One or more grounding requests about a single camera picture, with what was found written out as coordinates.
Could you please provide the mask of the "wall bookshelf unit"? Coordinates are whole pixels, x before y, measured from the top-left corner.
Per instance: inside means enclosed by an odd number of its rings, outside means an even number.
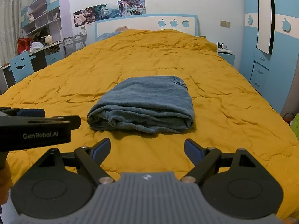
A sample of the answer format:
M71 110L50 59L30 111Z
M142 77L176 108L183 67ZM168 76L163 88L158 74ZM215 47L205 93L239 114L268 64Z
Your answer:
M33 0L21 10L20 16L25 37L32 37L44 29L52 36L59 36L61 31L59 0Z

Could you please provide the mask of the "yellow quilted bed cover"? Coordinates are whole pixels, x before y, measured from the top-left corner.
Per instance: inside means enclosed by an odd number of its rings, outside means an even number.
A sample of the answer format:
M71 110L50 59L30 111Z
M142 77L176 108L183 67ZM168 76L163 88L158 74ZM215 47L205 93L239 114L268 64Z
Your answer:
M175 30L128 30L86 46L23 79L1 106L78 115L79 129L61 152L109 138L101 167L124 172L193 168L190 138L233 153L245 148L279 182L278 217L298 218L298 139L272 106L208 40Z

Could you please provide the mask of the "beige wall switch plate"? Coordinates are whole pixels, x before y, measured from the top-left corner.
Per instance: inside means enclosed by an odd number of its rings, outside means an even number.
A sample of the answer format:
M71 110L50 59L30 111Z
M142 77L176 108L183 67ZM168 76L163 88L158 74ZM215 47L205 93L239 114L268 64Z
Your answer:
M231 27L231 23L228 22L228 21L223 21L223 20L221 20L221 21L220 21L220 26L221 26L221 27L230 28L230 27Z

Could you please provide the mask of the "anime wall poster strip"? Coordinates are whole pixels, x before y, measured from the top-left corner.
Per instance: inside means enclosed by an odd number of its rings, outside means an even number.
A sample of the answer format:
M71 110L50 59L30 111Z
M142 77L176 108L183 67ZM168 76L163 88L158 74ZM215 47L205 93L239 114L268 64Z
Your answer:
M146 14L145 0L120 0L76 11L73 13L73 20L75 27L79 27L105 19L143 14Z

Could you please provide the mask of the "white blue headboard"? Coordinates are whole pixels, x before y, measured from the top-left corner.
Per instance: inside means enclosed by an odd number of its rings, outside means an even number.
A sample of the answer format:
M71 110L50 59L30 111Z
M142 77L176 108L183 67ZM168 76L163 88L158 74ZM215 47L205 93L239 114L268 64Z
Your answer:
M112 33L119 27L137 30L173 29L193 36L199 36L199 22L196 15L187 14L143 14L117 17L95 22L95 40L104 33Z

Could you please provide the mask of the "black white headphones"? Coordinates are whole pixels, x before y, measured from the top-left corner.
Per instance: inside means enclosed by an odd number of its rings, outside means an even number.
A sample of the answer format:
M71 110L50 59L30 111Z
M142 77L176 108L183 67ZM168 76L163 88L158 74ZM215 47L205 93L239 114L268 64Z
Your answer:
M224 43L217 42L216 45L219 49L223 49L223 50L227 49L227 45Z

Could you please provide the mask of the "blue denim pants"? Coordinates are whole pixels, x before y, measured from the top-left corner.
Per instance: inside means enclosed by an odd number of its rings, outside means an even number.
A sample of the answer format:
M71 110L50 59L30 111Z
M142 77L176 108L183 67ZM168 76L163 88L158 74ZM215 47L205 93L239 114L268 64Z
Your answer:
M94 130L183 133L195 113L185 82L177 76L132 77L107 91L91 108L87 122Z

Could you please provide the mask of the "green plastic waste bin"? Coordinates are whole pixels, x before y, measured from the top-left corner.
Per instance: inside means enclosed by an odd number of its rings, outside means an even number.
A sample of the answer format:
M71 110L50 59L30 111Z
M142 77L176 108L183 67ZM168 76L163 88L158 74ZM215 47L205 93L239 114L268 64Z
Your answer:
M294 119L291 121L290 128L292 129L297 139L299 140L299 114L296 114Z

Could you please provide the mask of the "blue smiley face chair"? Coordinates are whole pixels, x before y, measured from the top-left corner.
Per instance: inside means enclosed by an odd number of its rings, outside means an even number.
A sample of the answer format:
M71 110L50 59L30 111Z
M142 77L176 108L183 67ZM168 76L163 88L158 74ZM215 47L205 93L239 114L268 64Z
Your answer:
M28 51L25 51L10 60L10 70L13 73L15 83L18 83L33 74L34 69L31 59L34 59L35 57L35 55L30 56Z

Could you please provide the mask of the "blue bedside nightstand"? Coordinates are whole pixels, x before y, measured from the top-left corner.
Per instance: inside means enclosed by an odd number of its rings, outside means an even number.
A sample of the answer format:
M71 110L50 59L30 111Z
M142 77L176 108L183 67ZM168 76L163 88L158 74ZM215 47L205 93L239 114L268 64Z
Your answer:
M217 54L219 56L221 56L223 59L225 59L229 64L231 64L232 66L234 66L235 55L233 54L232 51L218 48L217 49Z

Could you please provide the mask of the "blue white wardrobe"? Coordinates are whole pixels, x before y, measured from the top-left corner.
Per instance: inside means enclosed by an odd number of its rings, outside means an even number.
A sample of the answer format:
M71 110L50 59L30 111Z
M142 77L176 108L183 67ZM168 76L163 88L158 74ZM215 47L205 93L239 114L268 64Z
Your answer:
M282 116L298 114L298 0L244 0L240 73Z

